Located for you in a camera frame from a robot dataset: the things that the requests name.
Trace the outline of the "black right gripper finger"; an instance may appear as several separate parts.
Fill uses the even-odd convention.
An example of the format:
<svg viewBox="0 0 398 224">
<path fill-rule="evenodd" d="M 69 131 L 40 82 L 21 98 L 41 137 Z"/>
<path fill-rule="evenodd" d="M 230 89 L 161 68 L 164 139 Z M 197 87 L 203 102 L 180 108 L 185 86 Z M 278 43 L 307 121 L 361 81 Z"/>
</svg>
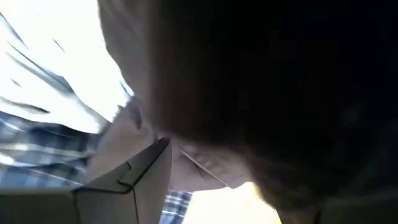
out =
<svg viewBox="0 0 398 224">
<path fill-rule="evenodd" d="M 162 138 L 74 190 L 77 224 L 159 224 L 171 163 L 172 145 Z"/>
</svg>

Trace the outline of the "dark blue plaid shirt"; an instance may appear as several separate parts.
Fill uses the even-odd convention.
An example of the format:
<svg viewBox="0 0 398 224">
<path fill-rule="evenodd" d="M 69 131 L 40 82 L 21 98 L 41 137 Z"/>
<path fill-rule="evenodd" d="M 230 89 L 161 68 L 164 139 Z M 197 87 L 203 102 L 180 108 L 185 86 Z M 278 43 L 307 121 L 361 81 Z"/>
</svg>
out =
<svg viewBox="0 0 398 224">
<path fill-rule="evenodd" d="M 138 127 L 142 146 L 105 146 L 91 134 L 0 112 L 0 224 L 77 224 L 73 191 L 162 139 Z M 159 224 L 182 224 L 192 195 L 167 189 Z"/>
</svg>

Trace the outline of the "black garment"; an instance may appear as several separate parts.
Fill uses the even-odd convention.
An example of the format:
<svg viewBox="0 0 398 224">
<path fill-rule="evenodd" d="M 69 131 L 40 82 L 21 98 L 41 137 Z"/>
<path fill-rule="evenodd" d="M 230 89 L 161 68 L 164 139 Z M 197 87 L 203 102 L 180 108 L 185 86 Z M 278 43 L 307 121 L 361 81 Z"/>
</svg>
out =
<svg viewBox="0 0 398 224">
<path fill-rule="evenodd" d="M 96 177 L 159 138 L 174 187 L 253 182 L 282 224 L 398 224 L 398 0 L 97 0 L 133 91 Z"/>
</svg>

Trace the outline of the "light blue woven garment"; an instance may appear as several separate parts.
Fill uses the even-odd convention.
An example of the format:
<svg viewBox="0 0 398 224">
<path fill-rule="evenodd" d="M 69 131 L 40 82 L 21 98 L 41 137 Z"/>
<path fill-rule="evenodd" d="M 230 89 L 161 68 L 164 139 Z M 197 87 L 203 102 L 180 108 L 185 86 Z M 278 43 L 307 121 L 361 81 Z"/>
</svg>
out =
<svg viewBox="0 0 398 224">
<path fill-rule="evenodd" d="M 97 0 L 0 0 L 0 111 L 96 134 L 132 94 Z"/>
</svg>

